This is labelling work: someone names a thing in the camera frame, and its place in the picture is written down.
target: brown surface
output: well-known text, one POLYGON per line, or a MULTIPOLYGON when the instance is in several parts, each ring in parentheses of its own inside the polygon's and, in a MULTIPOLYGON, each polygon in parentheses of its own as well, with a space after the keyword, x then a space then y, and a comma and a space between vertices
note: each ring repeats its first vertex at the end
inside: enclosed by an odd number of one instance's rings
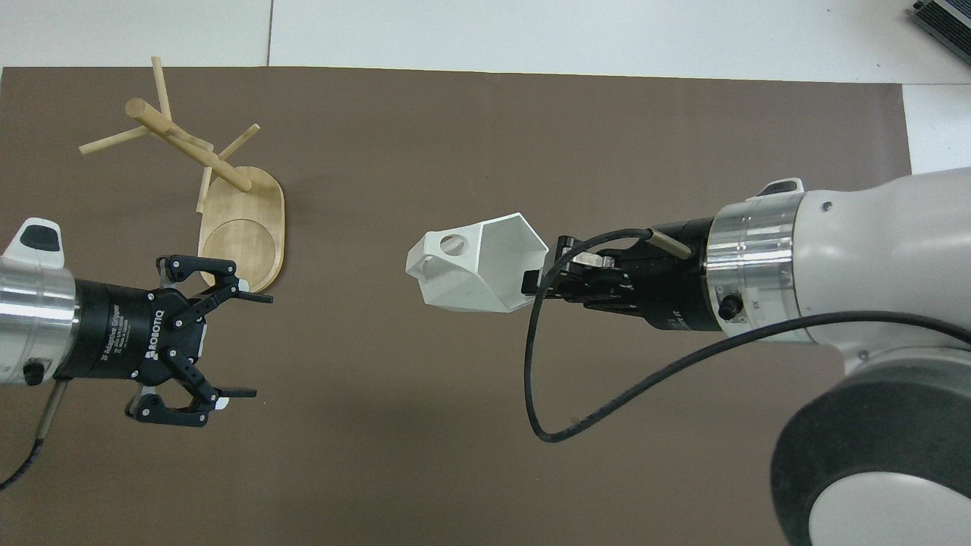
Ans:
MULTIPOLYGON (((426 307, 405 255, 426 230, 514 211, 551 243, 710 216, 783 177, 872 187, 910 169, 898 85, 305 68, 166 77, 187 131, 229 142, 258 119, 234 159, 284 187, 277 303, 216 312, 201 366, 259 398, 185 430, 124 418, 128 382, 76 381, 48 449, 0 495, 0 542, 783 542, 772 448, 840 377, 834 353, 742 348, 551 446, 522 409, 526 313, 426 307)), ((53 219, 77 277, 138 287, 157 282, 156 256, 194 252, 194 162, 155 139, 78 153, 128 126, 127 99, 153 95, 150 68, 5 69, 0 234, 53 219)), ((719 338, 564 303, 546 311, 537 397, 549 427, 719 338)), ((4 472, 46 392, 0 388, 4 472)))

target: circular hole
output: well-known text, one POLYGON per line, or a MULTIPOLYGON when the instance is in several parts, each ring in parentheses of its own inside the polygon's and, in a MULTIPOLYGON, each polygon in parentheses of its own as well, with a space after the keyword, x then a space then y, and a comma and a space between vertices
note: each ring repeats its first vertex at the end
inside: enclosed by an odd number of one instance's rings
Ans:
POLYGON ((449 256, 462 256, 465 254, 465 248, 468 244, 469 242, 461 235, 446 235, 442 238, 442 242, 439 243, 442 247, 442 252, 449 256))

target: black knob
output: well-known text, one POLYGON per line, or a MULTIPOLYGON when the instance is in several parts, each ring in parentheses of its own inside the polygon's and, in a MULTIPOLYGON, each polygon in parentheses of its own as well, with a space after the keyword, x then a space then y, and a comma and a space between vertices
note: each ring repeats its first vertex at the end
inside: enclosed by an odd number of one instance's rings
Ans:
POLYGON ((723 321, 731 321, 742 312, 743 307, 745 307, 745 303, 742 301, 742 297, 736 293, 731 293, 721 299, 719 317, 723 321))
POLYGON ((23 381, 31 387, 37 387, 44 382, 45 371, 47 370, 42 362, 32 359, 23 366, 23 381))

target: silver metal ring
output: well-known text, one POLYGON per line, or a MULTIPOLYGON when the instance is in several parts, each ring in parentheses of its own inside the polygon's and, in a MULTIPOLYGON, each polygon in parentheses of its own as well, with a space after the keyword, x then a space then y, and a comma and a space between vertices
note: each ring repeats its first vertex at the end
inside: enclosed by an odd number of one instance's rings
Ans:
MULTIPOLYGON (((728 335, 800 316, 792 275, 792 234, 802 191, 766 195, 728 205, 712 222, 705 257, 708 292, 721 329, 728 335), (727 295, 742 298, 734 318, 719 317, 727 295)), ((768 338, 812 342, 805 329, 768 338)))

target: wooden mug tree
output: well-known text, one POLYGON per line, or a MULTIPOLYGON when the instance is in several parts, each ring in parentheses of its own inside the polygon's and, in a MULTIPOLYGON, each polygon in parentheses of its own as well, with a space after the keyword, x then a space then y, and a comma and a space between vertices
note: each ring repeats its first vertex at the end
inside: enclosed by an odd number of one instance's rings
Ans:
MULTIPOLYGON (((125 104, 124 111, 141 126, 78 149, 82 154, 90 154, 153 134, 197 161, 203 166, 195 208, 202 214, 199 255, 234 260, 238 276, 250 284, 250 291, 265 289, 277 278, 284 263, 284 193, 266 171, 233 167, 226 161, 259 130, 259 125, 251 125, 216 154, 212 144, 192 136, 172 121, 161 59, 152 57, 151 67, 160 111, 143 99, 133 98, 125 104), (215 180, 212 180, 213 173, 218 176, 215 180)), ((213 279, 206 277, 212 284, 213 279)))

